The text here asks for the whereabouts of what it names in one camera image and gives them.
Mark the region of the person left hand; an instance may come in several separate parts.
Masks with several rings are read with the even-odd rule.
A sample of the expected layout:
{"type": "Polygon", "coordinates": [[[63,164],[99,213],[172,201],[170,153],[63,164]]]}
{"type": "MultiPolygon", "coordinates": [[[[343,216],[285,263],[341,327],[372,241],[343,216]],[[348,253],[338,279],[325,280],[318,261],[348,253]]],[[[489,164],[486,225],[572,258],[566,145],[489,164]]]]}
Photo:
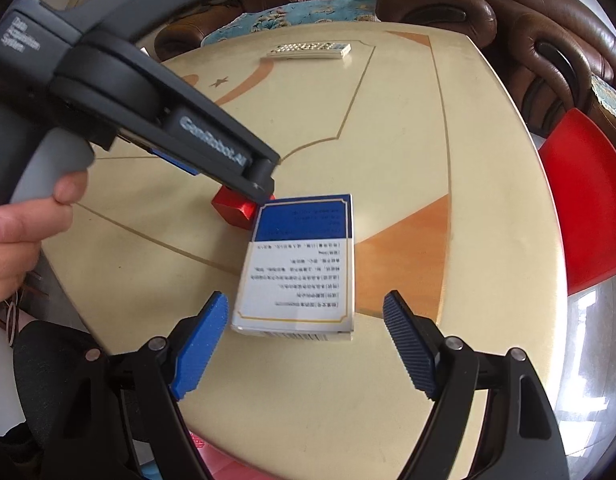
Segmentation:
{"type": "Polygon", "coordinates": [[[86,171],[66,174],[50,197],[0,206],[0,303],[35,268],[43,240],[70,228],[72,205],[84,196],[87,177],[86,171]]]}

